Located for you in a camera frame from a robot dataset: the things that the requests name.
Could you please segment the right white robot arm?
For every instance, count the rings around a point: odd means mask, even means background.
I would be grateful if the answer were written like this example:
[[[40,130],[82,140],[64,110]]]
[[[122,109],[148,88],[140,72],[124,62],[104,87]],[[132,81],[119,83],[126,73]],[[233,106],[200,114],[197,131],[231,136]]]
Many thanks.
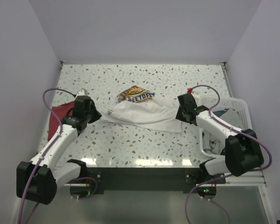
[[[231,126],[204,105],[197,106],[192,94],[178,96],[179,108],[176,119],[202,128],[224,144],[225,156],[209,159],[199,165],[199,179],[210,183],[215,175],[231,173],[238,177],[260,168],[264,163],[256,133]]]

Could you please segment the white printed tank top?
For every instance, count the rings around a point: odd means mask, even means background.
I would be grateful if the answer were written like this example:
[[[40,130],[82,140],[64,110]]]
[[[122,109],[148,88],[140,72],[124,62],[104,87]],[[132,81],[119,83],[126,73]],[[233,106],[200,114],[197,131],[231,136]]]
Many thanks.
[[[175,118],[178,108],[176,100],[134,85],[117,95],[116,105],[102,113],[101,120],[181,133],[182,122]]]

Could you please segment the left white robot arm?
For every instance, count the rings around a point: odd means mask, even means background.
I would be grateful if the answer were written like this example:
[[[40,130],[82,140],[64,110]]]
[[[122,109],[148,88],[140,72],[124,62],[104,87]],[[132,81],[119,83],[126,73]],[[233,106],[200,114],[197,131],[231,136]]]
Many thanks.
[[[70,159],[60,169],[55,169],[68,146],[91,124],[99,120],[94,101],[88,96],[77,96],[72,114],[67,114],[61,126],[34,158],[22,161],[16,169],[16,195],[41,204],[49,204],[57,190],[74,180],[83,183],[87,179],[86,163]]]

